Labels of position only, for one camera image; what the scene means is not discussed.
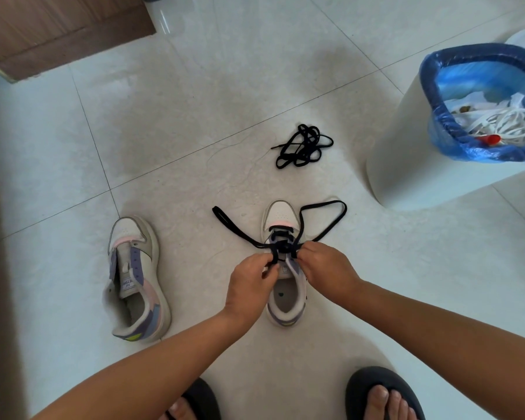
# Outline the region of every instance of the black sandal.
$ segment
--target black sandal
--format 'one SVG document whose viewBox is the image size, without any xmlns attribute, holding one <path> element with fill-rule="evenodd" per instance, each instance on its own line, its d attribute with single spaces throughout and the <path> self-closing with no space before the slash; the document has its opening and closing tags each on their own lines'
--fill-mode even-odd
<svg viewBox="0 0 525 420">
<path fill-rule="evenodd" d="M 191 406 L 196 420 L 222 420 L 216 395 L 201 378 L 196 379 L 182 396 Z M 169 420 L 175 420 L 169 410 L 165 414 Z"/>
<path fill-rule="evenodd" d="M 397 390 L 416 412 L 418 420 L 425 420 L 424 413 L 418 398 L 401 376 L 384 367 L 365 367 L 352 374 L 346 386 L 346 418 L 348 420 L 362 420 L 364 418 L 367 395 L 376 385 L 384 386 L 389 392 Z M 389 420 L 385 410 L 385 420 Z"/>
</svg>

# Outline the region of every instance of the hand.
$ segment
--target hand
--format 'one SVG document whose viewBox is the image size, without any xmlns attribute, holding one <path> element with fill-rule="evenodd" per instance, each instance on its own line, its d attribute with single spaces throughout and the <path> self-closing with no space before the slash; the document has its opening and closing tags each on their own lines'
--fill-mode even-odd
<svg viewBox="0 0 525 420">
<path fill-rule="evenodd" d="M 297 253 L 307 281 L 328 300 L 346 308 L 348 297 L 365 283 L 342 252 L 323 243 L 307 241 Z"/>
<path fill-rule="evenodd" d="M 230 277 L 224 312 L 230 314 L 246 333 L 260 317 L 276 280 L 278 265 L 263 270 L 272 254 L 254 254 L 235 267 Z"/>
</svg>

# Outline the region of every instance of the bundled black shoelace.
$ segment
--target bundled black shoelace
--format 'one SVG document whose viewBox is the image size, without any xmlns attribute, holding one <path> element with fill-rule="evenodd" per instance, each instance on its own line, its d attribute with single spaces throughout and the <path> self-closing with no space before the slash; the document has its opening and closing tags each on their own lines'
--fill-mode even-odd
<svg viewBox="0 0 525 420">
<path fill-rule="evenodd" d="M 317 237 L 315 237 L 312 241 L 318 242 L 323 237 L 326 236 L 326 234 L 331 231 L 331 229 L 338 224 L 338 222 L 343 218 L 344 215 L 346 215 L 346 212 L 348 210 L 348 206 L 342 201 L 342 200 L 330 200 L 329 202 L 322 202 L 322 203 L 314 203 L 312 205 L 305 205 L 302 206 L 300 209 L 300 233 L 298 236 L 294 239 L 292 233 L 294 232 L 294 229 L 292 227 L 286 227 L 281 225 L 273 225 L 270 227 L 271 235 L 270 235 L 270 241 L 272 243 L 261 243 L 258 242 L 255 239 L 252 239 L 248 235 L 246 235 L 244 232 L 242 232 L 237 225 L 233 223 L 233 221 L 222 211 L 218 206 L 214 206 L 212 208 L 212 212 L 214 212 L 214 215 L 216 215 L 216 218 L 220 220 L 222 224 L 224 224 L 228 230 L 230 230 L 232 233 L 238 235 L 242 239 L 247 240 L 249 243 L 251 243 L 254 247 L 257 247 L 259 249 L 270 249 L 272 251 L 273 259 L 271 264 L 276 264 L 279 260 L 278 254 L 291 254 L 292 258 L 296 258 L 297 251 L 301 248 L 300 239 L 303 234 L 303 229 L 305 227 L 305 224 L 303 223 L 303 211 L 307 211 L 308 209 L 315 209 L 315 208 L 321 208 L 323 206 L 332 205 L 334 203 L 340 203 L 342 204 L 342 212 L 336 217 L 336 219 L 329 224 L 327 228 L 325 228 L 322 233 L 320 233 Z"/>
<path fill-rule="evenodd" d="M 303 141 L 301 143 L 294 143 L 294 140 L 298 135 L 303 137 Z M 328 139 L 329 143 L 319 144 L 321 137 Z M 317 162 L 319 159 L 321 159 L 321 149 L 331 147 L 333 144 L 333 139 L 327 135 L 321 134 L 321 131 L 319 131 L 319 128 L 316 126 L 307 126 L 306 124 L 301 124 L 298 126 L 297 133 L 292 135 L 291 139 L 288 140 L 287 143 L 271 147 L 270 149 L 272 150 L 282 147 L 280 150 L 280 155 L 278 155 L 278 158 L 276 159 L 276 167 L 278 169 L 282 169 L 292 162 L 298 167 L 305 166 L 309 162 Z M 295 150 L 295 152 L 286 153 L 290 146 L 298 146 L 298 148 Z M 313 155 L 315 152 L 318 153 L 318 156 L 312 158 L 311 155 Z"/>
</svg>

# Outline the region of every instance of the trash can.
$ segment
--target trash can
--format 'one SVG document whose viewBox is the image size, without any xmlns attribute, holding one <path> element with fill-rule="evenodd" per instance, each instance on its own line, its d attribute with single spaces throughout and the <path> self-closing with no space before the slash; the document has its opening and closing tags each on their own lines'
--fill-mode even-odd
<svg viewBox="0 0 525 420">
<path fill-rule="evenodd" d="M 525 95 L 525 48 L 475 44 L 424 59 L 366 162 L 374 196 L 383 206 L 429 208 L 525 171 L 525 147 L 489 147 L 448 111 L 446 100 L 476 91 L 494 102 Z"/>
</svg>

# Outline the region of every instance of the wooden cabinet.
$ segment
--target wooden cabinet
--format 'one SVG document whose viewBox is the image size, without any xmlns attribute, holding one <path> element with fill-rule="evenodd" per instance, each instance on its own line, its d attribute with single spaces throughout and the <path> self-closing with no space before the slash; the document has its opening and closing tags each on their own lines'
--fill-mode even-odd
<svg viewBox="0 0 525 420">
<path fill-rule="evenodd" d="M 154 32 L 142 0 L 0 0 L 0 71 L 27 78 Z"/>
</svg>

